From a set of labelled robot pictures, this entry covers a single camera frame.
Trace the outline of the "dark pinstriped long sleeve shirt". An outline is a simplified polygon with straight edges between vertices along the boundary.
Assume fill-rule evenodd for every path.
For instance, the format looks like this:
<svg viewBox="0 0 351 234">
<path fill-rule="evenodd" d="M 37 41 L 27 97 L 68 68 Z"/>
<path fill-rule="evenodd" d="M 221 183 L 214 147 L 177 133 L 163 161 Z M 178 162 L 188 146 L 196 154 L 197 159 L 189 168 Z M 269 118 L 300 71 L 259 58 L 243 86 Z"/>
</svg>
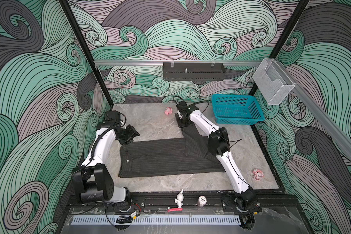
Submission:
<svg viewBox="0 0 351 234">
<path fill-rule="evenodd" d="M 181 129 L 182 138 L 139 141 L 120 148 L 120 178 L 225 172 L 194 124 Z"/>
</svg>

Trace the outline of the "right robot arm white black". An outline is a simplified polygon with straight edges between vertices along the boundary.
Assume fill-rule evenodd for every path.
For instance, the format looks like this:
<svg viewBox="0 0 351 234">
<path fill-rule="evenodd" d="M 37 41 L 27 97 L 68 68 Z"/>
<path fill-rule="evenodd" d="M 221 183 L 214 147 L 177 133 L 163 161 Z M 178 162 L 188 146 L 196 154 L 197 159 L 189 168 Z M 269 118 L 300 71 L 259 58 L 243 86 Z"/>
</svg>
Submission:
<svg viewBox="0 0 351 234">
<path fill-rule="evenodd" d="M 179 128 L 191 123 L 196 124 L 208 135 L 208 150 L 223 166 L 233 186 L 238 209 L 248 210 L 256 201 L 252 186 L 244 179 L 231 152 L 231 141 L 228 131 L 207 119 L 195 104 L 188 105 L 186 101 L 175 101 L 177 114 L 175 115 Z"/>
</svg>

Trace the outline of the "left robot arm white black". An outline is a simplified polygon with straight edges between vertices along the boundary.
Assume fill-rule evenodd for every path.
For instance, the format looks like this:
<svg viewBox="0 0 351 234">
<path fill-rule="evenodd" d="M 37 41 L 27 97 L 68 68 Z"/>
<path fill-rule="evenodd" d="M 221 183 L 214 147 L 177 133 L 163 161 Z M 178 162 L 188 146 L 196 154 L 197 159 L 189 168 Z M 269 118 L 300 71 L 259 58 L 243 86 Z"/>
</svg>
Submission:
<svg viewBox="0 0 351 234">
<path fill-rule="evenodd" d="M 126 125 L 126 121 L 126 116 L 121 112 L 107 111 L 104 120 L 98 123 L 96 137 L 87 158 L 71 173 L 78 203 L 110 202 L 131 205 L 128 188 L 117 187 L 105 165 L 114 141 L 117 140 L 123 146 L 140 135 L 133 126 Z"/>
</svg>

